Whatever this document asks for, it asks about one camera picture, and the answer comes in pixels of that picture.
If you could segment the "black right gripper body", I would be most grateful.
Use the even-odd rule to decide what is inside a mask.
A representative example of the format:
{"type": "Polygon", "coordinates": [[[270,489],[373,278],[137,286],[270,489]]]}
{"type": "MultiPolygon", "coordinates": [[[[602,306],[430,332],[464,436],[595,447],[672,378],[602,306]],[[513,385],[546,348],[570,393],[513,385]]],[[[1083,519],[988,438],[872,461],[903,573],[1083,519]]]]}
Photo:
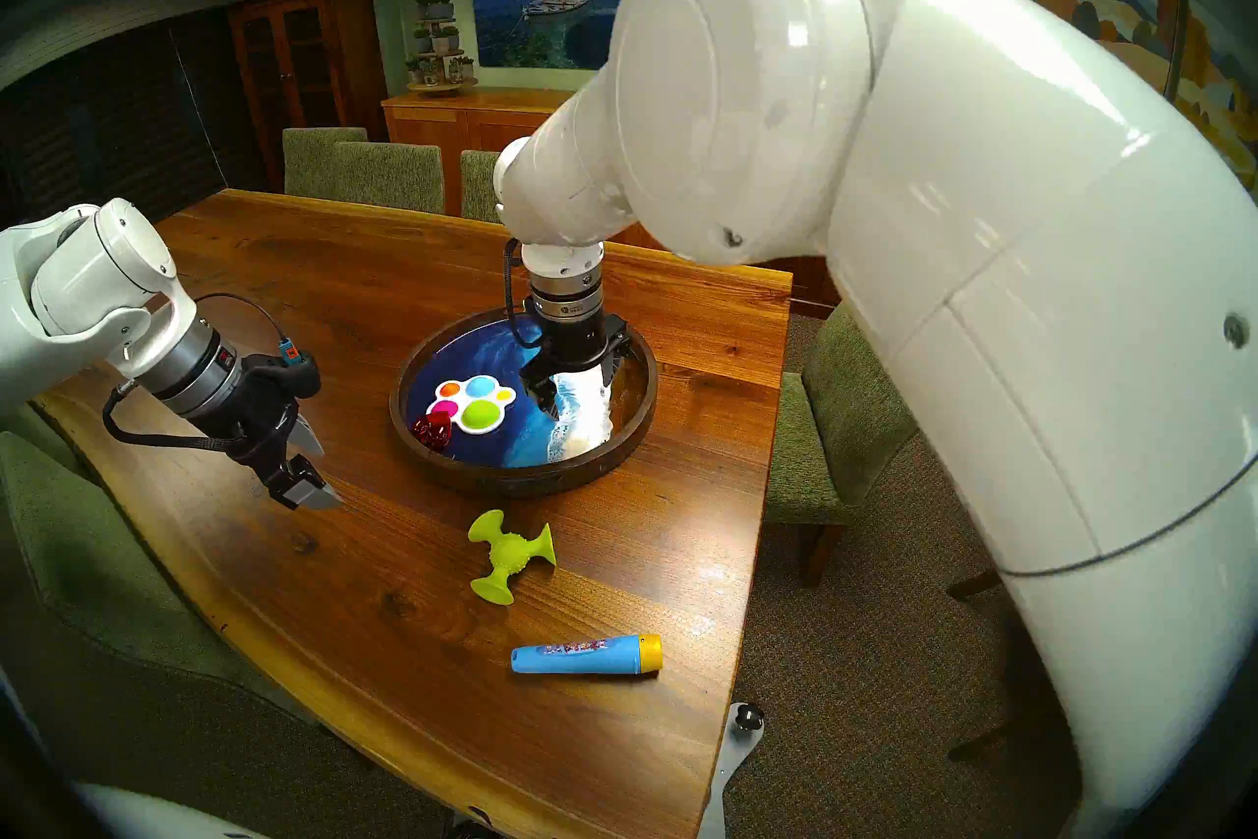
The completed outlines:
{"type": "Polygon", "coordinates": [[[603,322],[626,322],[620,316],[603,311],[596,311],[585,319],[548,319],[537,311],[527,314],[528,319],[540,326],[541,332],[536,343],[537,352],[525,366],[551,365],[556,375],[590,370],[599,372],[599,358],[605,347],[603,322]]]}

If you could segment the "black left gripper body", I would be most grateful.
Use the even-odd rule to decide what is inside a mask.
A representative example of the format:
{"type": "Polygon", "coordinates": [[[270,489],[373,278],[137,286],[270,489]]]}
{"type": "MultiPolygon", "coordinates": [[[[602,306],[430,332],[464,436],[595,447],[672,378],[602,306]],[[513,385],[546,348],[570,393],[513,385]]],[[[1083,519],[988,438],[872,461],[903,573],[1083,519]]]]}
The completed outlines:
{"type": "Polygon", "coordinates": [[[201,431],[230,440],[226,455],[249,465],[259,479],[318,479],[301,454],[288,458],[288,439],[299,418],[298,401],[321,389],[321,374],[312,353],[247,353],[239,379],[218,406],[201,415],[201,431]]]}

